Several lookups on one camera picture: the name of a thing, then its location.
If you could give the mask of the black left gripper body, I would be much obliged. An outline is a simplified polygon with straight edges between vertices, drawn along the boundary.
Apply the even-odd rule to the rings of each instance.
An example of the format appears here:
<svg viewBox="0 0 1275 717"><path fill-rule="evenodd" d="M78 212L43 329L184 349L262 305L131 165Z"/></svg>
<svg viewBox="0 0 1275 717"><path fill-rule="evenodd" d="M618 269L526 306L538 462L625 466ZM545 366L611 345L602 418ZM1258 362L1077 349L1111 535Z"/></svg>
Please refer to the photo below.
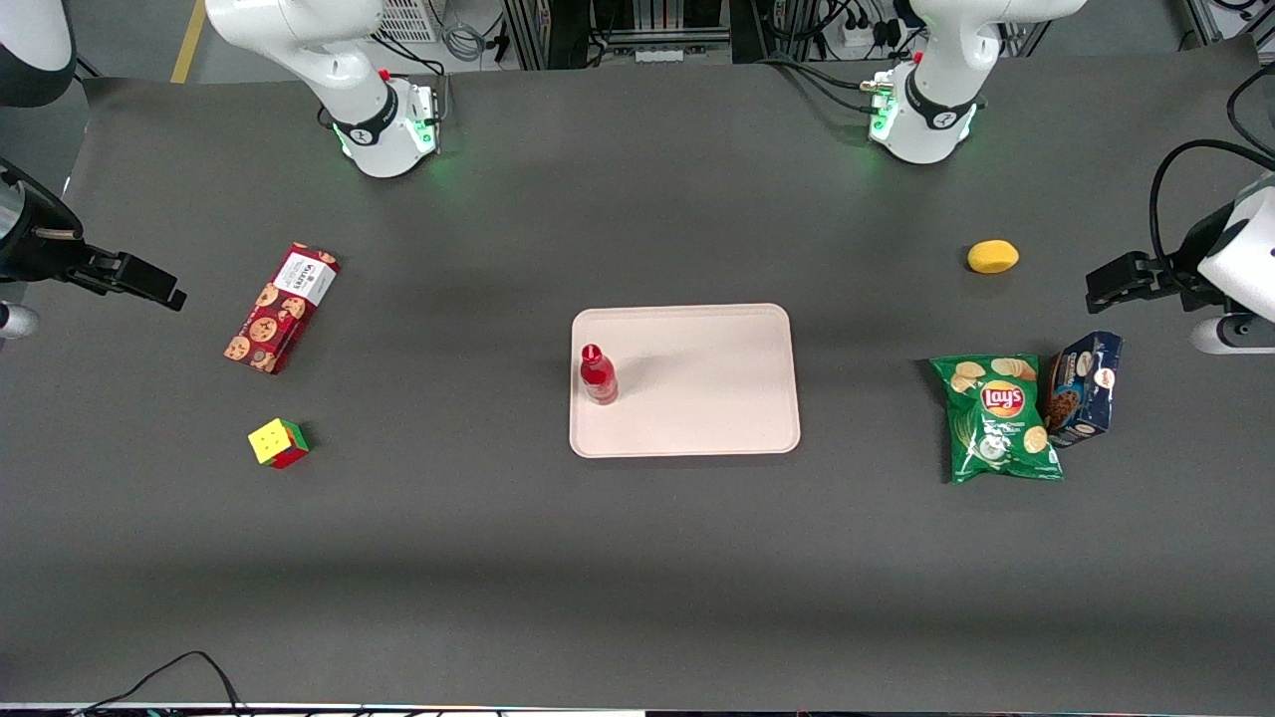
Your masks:
<svg viewBox="0 0 1275 717"><path fill-rule="evenodd" d="M1176 293L1179 293L1184 313L1197 313L1205 306L1221 306L1224 313L1234 313L1239 306L1198 273L1198 263L1223 237L1234 208L1234 205L1221 205L1205 218L1193 222L1184 232L1179 248L1170 253L1165 253L1162 244L1159 208L1153 209L1153 254L1160 267L1159 281L1163 290L1172 286Z"/></svg>

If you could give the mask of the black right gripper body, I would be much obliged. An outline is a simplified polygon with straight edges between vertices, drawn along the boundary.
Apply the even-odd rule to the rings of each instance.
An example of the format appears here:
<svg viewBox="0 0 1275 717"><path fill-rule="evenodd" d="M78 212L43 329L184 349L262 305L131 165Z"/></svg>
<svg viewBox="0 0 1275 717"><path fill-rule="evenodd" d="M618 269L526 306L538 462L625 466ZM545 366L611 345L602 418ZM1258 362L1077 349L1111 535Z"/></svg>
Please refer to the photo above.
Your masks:
<svg viewBox="0 0 1275 717"><path fill-rule="evenodd" d="M13 228L1 241L1 282L37 283L55 279L92 290L91 282L74 277L91 263L93 251L83 230L57 230L34 226Z"/></svg>

